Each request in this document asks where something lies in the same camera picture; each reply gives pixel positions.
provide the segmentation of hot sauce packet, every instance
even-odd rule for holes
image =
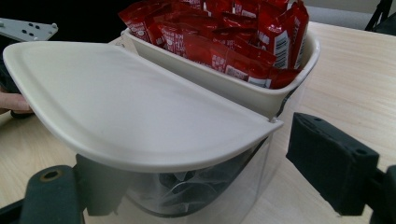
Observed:
[[[266,0],[266,2],[276,6],[282,12],[285,12],[288,9],[289,0]]]
[[[273,67],[268,76],[265,87],[272,90],[288,86],[301,72],[301,69],[279,69]]]
[[[233,12],[233,0],[205,0],[209,16],[221,18],[222,12]]]
[[[204,10],[204,0],[180,0],[180,2],[186,2],[192,8]]]
[[[257,60],[249,59],[203,36],[184,35],[184,45],[189,60],[255,85],[261,85],[260,82],[255,80],[266,82],[269,70],[272,67]]]
[[[199,31],[185,23],[159,21],[157,25],[166,40],[166,49],[176,55],[187,58],[183,36],[184,34],[198,35]]]
[[[265,3],[262,3],[262,6],[271,7],[270,5],[265,5]],[[267,11],[260,12],[259,47],[275,54],[275,67],[277,68],[288,68],[290,66],[293,28],[294,15],[291,10],[287,10],[272,20],[268,20]]]
[[[236,15],[231,12],[222,12],[221,19],[225,27],[257,29],[257,24],[258,24],[257,18]]]
[[[185,23],[199,30],[199,34],[206,38],[212,38],[212,31],[222,27],[222,22],[218,18],[201,15],[180,15],[175,20],[179,23]]]
[[[240,27],[219,28],[212,31],[212,40],[219,42],[229,49],[233,49],[234,40],[238,37],[248,42],[256,34],[256,29],[244,29]]]
[[[121,11],[119,16],[131,30],[132,35],[151,43],[146,24],[146,16],[162,6],[162,2],[152,4],[147,1],[137,2]]]
[[[188,5],[188,3],[173,3],[171,7],[167,9],[164,13],[156,15],[154,21],[177,21],[177,19],[182,15],[198,15],[198,16],[208,16],[206,11],[201,9],[193,8]]]
[[[259,15],[258,0],[234,0],[235,15],[257,18]]]
[[[276,60],[276,56],[271,52],[257,48],[239,36],[237,36],[233,41],[233,50],[249,57],[250,59],[258,60],[270,66],[274,66]]]
[[[306,37],[306,31],[309,23],[309,15],[302,0],[298,0],[291,5],[294,13],[294,31],[293,48],[291,50],[290,67],[299,68],[303,57],[303,47]]]

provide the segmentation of finger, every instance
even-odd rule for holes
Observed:
[[[16,114],[32,114],[33,110],[13,110]]]
[[[31,110],[29,104],[25,101],[21,94],[2,92],[0,92],[0,108],[18,111]]]

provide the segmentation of hinged lid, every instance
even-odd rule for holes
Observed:
[[[8,46],[9,73],[41,121],[77,153],[137,172],[226,161],[282,125],[108,44]]]

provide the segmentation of light wood surface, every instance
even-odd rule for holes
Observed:
[[[321,44],[319,60],[280,117],[285,125],[271,143],[269,184],[244,224],[368,223],[368,207],[361,217],[339,217],[285,159],[295,111],[325,119],[376,150],[381,170],[396,163],[396,37],[314,22],[309,29]],[[21,199],[33,174],[73,166],[74,157],[37,117],[0,115],[0,207]]]

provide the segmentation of clear plastic container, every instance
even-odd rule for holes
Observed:
[[[271,137],[282,126],[271,118],[313,68],[318,41],[308,32],[302,73],[274,91],[127,34],[149,61],[93,43],[4,52],[37,116],[78,154],[87,223],[240,223],[268,184]]]

